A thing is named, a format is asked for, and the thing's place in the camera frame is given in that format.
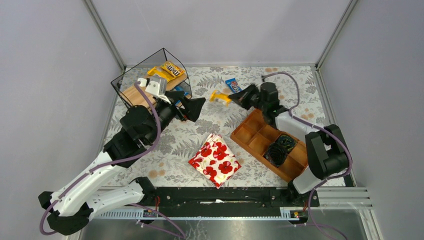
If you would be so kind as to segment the blue white candy bar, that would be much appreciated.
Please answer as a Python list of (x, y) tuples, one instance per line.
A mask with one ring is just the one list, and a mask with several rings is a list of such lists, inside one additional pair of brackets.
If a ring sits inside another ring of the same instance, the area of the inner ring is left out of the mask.
[(176, 86), (176, 87), (174, 88), (174, 90), (175, 90), (175, 91), (182, 91), (182, 92), (184, 93), (184, 95), (185, 95), (185, 96), (189, 94), (189, 92), (188, 92), (188, 91), (187, 91), (184, 87), (182, 87), (182, 86), (180, 86), (180, 85)]

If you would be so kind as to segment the blue m&m candy bag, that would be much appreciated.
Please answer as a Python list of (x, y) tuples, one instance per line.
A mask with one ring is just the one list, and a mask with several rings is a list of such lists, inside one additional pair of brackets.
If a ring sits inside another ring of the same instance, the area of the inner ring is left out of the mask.
[(230, 91), (233, 94), (236, 94), (242, 91), (242, 88), (239, 86), (236, 78), (225, 80), (224, 83), (227, 85), (227, 87), (230, 89)]

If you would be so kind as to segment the yellow candy bar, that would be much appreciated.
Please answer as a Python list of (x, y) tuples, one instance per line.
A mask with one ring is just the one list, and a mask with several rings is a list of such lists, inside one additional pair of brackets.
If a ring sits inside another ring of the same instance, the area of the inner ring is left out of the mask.
[(224, 104), (226, 107), (228, 107), (229, 104), (232, 102), (228, 94), (218, 92), (217, 90), (214, 90), (213, 93), (210, 95), (209, 101), (220, 102)]
[(154, 66), (150, 70), (147, 71), (148, 76), (157, 76), (166, 79), (167, 82), (170, 82), (176, 79), (176, 76), (173, 76), (171, 73), (167, 72), (160, 66)]

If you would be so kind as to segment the yellow m&m candy bag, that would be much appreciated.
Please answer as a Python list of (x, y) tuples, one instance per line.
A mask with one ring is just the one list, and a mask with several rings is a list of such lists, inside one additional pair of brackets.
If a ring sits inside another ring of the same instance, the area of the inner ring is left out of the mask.
[(160, 67), (162, 70), (166, 72), (166, 75), (170, 80), (178, 78), (181, 75), (186, 73), (186, 71), (183, 68), (177, 66), (172, 61), (164, 62)]

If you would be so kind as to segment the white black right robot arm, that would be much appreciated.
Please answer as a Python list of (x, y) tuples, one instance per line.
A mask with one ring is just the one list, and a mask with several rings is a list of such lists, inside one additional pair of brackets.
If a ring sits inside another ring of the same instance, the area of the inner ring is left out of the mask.
[(296, 193), (305, 194), (337, 173), (348, 174), (351, 170), (353, 160), (341, 129), (335, 124), (314, 125), (295, 116), (291, 109), (280, 104), (274, 83), (251, 84), (229, 95), (229, 99), (246, 110), (260, 110), (266, 124), (305, 143), (308, 166), (289, 183)]

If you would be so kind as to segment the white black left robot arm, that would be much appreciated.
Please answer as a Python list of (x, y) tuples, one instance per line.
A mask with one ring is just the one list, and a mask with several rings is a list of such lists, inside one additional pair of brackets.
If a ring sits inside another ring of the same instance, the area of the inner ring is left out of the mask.
[(109, 179), (129, 169), (153, 151), (162, 131), (173, 119), (195, 122), (205, 98), (188, 98), (182, 91), (167, 91), (170, 102), (158, 99), (149, 107), (133, 105), (120, 119), (121, 129), (107, 142), (94, 161), (70, 183), (57, 191), (44, 191), (38, 201), (44, 209), (39, 230), (50, 234), (72, 235), (94, 217), (116, 208), (152, 201), (156, 188), (147, 177), (137, 177), (127, 186), (99, 194)]

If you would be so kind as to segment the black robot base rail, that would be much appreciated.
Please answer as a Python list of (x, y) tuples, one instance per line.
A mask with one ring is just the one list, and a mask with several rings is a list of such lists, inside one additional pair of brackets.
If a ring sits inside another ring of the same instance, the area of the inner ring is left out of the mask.
[(289, 219), (320, 205), (317, 193), (291, 187), (171, 187), (150, 189), (135, 204), (168, 218)]

